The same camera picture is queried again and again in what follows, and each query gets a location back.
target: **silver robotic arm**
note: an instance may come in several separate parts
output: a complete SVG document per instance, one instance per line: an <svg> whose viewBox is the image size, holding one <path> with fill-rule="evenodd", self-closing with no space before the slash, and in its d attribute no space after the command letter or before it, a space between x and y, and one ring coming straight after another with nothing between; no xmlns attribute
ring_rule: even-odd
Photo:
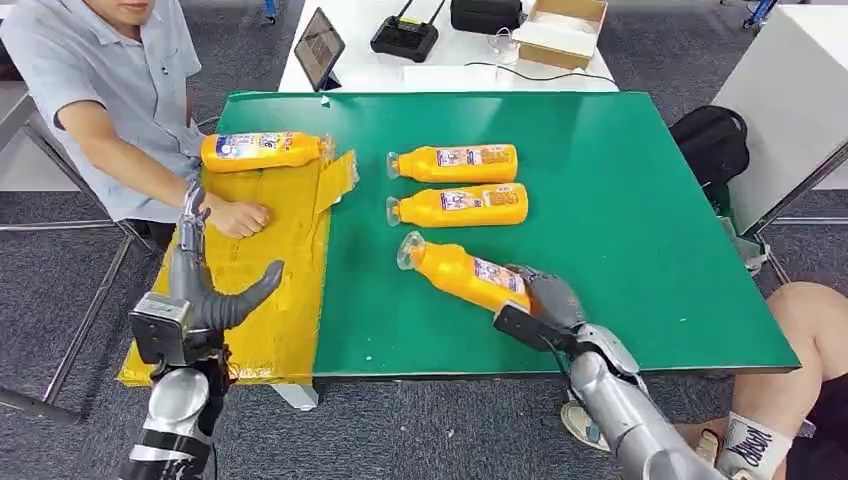
<svg viewBox="0 0 848 480"><path fill-rule="evenodd" d="M699 457L651 400L639 364L608 329L586 321L571 287L555 275L512 267L530 292L533 315L506 305L495 328L571 360L571 390L598 425L625 480L727 480Z"/></svg>
<svg viewBox="0 0 848 480"><path fill-rule="evenodd" d="M130 312L144 363L156 365L147 418L122 480L202 478L212 431L232 383L224 331L240 325L280 285L283 263L238 295L215 291L204 256L204 192L193 183L172 248L170 294L148 292Z"/></svg>

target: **person's knee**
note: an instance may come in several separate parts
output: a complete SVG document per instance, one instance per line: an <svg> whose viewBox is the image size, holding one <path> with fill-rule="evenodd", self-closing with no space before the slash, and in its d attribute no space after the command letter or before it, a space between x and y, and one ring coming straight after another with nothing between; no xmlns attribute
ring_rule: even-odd
<svg viewBox="0 0 848 480"><path fill-rule="evenodd" d="M848 299L817 283L786 284L768 298L768 305L793 347L827 335L835 323L848 322Z"/></svg>
<svg viewBox="0 0 848 480"><path fill-rule="evenodd" d="M768 306L778 323L791 325L806 322L822 309L848 307L848 300L836 290L818 283L792 282L771 294Z"/></svg>

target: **green table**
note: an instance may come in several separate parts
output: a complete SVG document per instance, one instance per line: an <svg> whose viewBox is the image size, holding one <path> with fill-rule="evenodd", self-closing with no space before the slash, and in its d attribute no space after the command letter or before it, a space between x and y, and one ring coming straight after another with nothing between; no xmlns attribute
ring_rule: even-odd
<svg viewBox="0 0 848 480"><path fill-rule="evenodd" d="M386 153L481 143L516 145L527 221L420 229L425 239L561 275L644 370L799 365L648 95L326 96L233 95L218 127L330 133L357 151L360 183L333 207L315 376L556 371L488 311L395 264L416 227L389 227L385 199L430 185L389 180Z"/></svg>

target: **plastic bottle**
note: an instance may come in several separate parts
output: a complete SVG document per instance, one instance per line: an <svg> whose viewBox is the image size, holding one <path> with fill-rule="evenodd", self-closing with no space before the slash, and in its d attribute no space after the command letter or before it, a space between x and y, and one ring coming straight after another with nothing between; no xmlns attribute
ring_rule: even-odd
<svg viewBox="0 0 848 480"><path fill-rule="evenodd" d="M472 257L459 245L429 243L420 233L411 232L398 249L397 264L401 270L417 270L439 290L493 312L500 311L507 301L530 311L520 275Z"/></svg>
<svg viewBox="0 0 848 480"><path fill-rule="evenodd" d="M300 132L209 135L200 146L203 164L217 173L300 167L318 158L332 160L335 154L331 137Z"/></svg>
<svg viewBox="0 0 848 480"><path fill-rule="evenodd" d="M411 177L419 182L506 183L518 174L513 145L420 147L386 156L389 178Z"/></svg>
<svg viewBox="0 0 848 480"><path fill-rule="evenodd" d="M516 225L527 218L527 190L520 183L501 183L446 190L422 190L398 200L386 200L389 225L421 227Z"/></svg>

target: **tablet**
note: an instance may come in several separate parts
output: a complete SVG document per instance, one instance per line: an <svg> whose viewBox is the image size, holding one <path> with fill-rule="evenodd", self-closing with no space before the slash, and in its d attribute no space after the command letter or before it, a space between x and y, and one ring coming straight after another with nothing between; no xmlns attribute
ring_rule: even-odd
<svg viewBox="0 0 848 480"><path fill-rule="evenodd" d="M312 89L328 90L333 66L341 57L345 44L339 32L327 19L324 10L318 7L306 30L294 46L294 55L312 84Z"/></svg>

